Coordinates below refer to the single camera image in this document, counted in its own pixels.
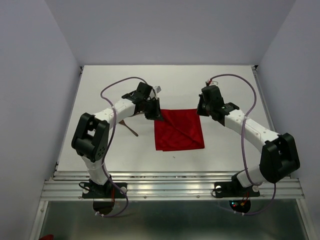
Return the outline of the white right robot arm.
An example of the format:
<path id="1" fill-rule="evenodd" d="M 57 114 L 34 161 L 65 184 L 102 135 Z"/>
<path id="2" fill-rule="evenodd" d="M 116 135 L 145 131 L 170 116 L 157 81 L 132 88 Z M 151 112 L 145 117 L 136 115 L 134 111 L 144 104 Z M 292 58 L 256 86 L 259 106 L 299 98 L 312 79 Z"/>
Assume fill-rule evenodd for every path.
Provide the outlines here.
<path id="1" fill-rule="evenodd" d="M 295 139 L 289 133 L 279 134 L 252 120 L 240 108 L 225 103 L 216 85 L 202 88 L 197 114 L 211 117 L 222 126 L 238 133 L 261 154 L 258 165 L 238 172 L 230 182 L 231 192 L 242 195 L 248 187 L 264 182 L 277 183 L 301 166 Z"/>

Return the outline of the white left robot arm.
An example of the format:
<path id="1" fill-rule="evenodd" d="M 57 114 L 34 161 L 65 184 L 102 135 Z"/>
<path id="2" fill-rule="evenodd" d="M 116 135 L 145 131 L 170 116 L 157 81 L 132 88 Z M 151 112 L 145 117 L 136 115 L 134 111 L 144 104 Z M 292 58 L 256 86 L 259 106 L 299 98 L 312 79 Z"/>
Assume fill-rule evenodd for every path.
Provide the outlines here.
<path id="1" fill-rule="evenodd" d="M 111 143 L 109 131 L 113 136 L 119 122 L 137 114 L 144 114 L 147 120 L 162 120 L 160 91 L 160 86 L 140 82 L 136 90 L 126 93 L 115 104 L 110 103 L 110 108 L 80 116 L 71 147 L 85 162 L 89 179 L 95 183 L 94 191 L 100 197 L 111 193 L 111 184 L 107 182 L 111 176 L 104 163 Z"/>

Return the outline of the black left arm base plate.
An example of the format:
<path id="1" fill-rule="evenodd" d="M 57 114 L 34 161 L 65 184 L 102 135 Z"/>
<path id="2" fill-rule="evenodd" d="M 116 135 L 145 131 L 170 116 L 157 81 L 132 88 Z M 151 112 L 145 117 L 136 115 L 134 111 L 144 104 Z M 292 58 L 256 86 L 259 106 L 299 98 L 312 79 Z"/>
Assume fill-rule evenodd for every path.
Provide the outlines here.
<path id="1" fill-rule="evenodd" d="M 110 182 L 99 185 L 93 181 L 80 182 L 78 186 L 82 189 L 83 199 L 124 199 L 125 196 Z"/>

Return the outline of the red cloth napkin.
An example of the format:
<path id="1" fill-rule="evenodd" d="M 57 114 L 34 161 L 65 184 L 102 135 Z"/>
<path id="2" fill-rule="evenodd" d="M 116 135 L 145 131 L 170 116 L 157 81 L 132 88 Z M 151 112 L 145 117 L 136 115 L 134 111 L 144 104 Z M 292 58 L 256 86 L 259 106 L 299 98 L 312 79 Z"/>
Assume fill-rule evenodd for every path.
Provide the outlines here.
<path id="1" fill-rule="evenodd" d="M 188 151 L 205 148 L 200 116 L 196 109 L 162 109 L 163 120 L 154 122 L 157 151 Z"/>

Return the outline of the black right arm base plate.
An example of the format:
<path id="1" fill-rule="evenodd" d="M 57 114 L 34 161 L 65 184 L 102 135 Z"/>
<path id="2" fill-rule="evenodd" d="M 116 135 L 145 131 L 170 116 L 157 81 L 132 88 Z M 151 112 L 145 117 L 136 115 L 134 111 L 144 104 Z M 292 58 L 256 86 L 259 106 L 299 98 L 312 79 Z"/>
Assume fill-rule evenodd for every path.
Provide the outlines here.
<path id="1" fill-rule="evenodd" d="M 254 191 L 252 186 L 242 187 L 240 183 L 233 181 L 218 181 L 213 185 L 211 195 L 215 198 L 242 198 L 259 197 L 260 191 Z"/>

